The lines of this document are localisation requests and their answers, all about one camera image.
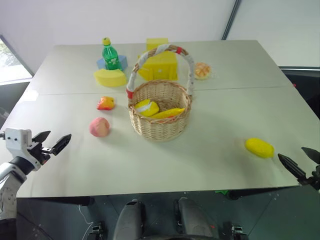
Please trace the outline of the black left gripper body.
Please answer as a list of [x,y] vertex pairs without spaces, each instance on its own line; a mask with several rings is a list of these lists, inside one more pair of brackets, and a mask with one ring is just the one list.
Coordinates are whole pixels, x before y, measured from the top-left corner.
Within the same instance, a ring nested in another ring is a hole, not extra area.
[[32,141],[31,145],[27,147],[27,151],[41,164],[44,165],[54,153],[53,147],[43,147],[41,142]]

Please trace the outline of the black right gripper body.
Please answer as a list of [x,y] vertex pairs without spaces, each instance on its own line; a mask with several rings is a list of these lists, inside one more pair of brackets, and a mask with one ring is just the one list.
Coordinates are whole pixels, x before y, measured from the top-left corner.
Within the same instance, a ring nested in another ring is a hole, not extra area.
[[312,176],[310,176],[309,178],[301,177],[297,181],[301,185],[310,185],[315,190],[319,191],[320,190],[320,166],[317,165],[315,170],[311,174]]

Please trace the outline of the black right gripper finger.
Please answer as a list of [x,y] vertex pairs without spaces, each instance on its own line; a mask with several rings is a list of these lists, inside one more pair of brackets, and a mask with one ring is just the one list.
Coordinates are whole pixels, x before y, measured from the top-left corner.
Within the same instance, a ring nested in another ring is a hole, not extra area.
[[320,164],[320,152],[315,150],[315,149],[312,149],[312,148],[309,148],[309,147],[302,147],[301,148],[304,153],[313,161],[315,162],[317,165]]
[[291,158],[278,153],[277,154],[282,165],[292,174],[296,179],[306,179],[306,173],[298,167],[298,164]]

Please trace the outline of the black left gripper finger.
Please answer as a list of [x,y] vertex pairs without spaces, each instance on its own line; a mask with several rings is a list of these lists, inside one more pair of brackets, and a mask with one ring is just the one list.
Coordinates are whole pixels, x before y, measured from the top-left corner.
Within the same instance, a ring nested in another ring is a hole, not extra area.
[[56,144],[51,148],[50,153],[57,156],[70,142],[72,135],[67,134],[60,138]]
[[50,133],[50,130],[38,133],[32,138],[32,143],[42,144],[47,139]]

